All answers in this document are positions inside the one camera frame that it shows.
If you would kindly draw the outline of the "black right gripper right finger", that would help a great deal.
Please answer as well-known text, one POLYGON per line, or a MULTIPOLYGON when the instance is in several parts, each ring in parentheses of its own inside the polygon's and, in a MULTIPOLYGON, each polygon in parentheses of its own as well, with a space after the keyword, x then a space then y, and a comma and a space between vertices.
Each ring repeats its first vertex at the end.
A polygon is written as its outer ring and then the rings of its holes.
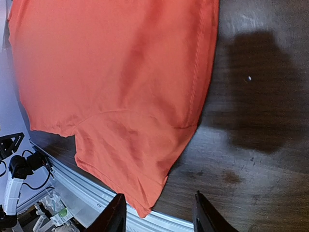
POLYGON ((193 206, 195 232, 238 232, 198 190, 193 206))

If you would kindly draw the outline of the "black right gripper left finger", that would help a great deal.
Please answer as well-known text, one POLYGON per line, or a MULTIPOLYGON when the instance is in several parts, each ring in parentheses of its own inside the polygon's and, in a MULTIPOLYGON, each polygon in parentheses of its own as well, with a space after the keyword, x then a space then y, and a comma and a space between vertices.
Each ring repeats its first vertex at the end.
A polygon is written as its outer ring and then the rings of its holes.
POLYGON ((117 194, 96 220, 88 227, 89 232, 125 232, 126 200, 117 194))

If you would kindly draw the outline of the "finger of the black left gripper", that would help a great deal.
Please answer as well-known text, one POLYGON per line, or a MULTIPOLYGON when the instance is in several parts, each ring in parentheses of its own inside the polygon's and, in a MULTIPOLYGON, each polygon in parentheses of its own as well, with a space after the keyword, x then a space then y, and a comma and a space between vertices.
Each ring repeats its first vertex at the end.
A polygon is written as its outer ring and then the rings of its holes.
POLYGON ((0 137, 0 159, 6 159, 7 157, 11 156, 15 153, 22 140, 24 138, 24 133, 15 133, 9 134, 0 137))

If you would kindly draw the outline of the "orange t-shirt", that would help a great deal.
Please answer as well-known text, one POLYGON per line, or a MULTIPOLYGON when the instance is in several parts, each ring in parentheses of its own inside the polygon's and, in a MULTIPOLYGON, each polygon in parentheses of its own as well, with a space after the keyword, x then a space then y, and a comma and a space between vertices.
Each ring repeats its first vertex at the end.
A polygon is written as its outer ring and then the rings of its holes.
POLYGON ((146 217, 198 126, 217 0, 15 0, 9 41, 30 129, 146 217))

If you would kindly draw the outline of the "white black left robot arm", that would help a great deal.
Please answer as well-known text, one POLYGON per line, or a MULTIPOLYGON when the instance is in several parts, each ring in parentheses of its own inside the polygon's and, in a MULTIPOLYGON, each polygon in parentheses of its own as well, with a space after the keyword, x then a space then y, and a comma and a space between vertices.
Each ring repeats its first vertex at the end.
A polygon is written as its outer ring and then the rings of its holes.
POLYGON ((27 151, 15 155, 24 138, 22 132, 9 134, 0 138, 0 162, 4 164, 5 171, 1 176, 8 174, 7 184, 4 192, 4 203, 0 205, 0 229, 12 228, 17 224, 17 205, 20 191, 24 181, 30 175, 45 165, 44 156, 39 152, 27 151))

